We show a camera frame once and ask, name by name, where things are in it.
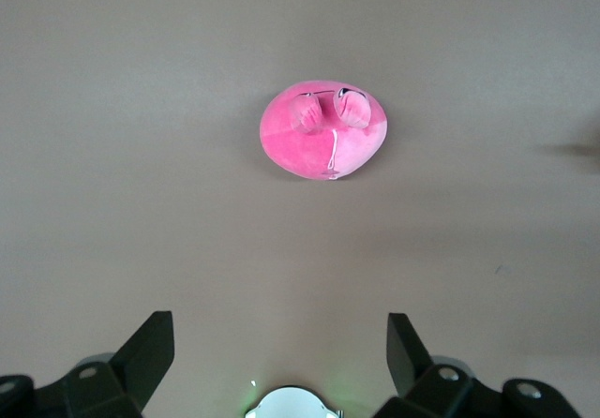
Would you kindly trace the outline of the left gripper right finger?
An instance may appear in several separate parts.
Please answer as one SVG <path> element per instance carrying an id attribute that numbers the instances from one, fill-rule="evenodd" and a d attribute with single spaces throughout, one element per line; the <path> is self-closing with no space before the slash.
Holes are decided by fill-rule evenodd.
<path id="1" fill-rule="evenodd" d="M 513 378 L 495 391 L 455 364 L 436 363 L 404 313 L 388 315 L 386 362 L 397 394 L 375 413 L 380 418 L 579 416 L 547 383 Z"/>

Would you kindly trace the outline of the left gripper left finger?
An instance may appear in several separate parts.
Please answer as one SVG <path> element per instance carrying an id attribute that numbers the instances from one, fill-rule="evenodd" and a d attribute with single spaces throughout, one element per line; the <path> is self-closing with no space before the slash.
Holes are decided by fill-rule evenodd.
<path id="1" fill-rule="evenodd" d="M 92 361 L 37 388 L 1 378 L 3 417 L 141 417 L 174 360 L 173 314 L 156 311 L 107 361 Z"/>

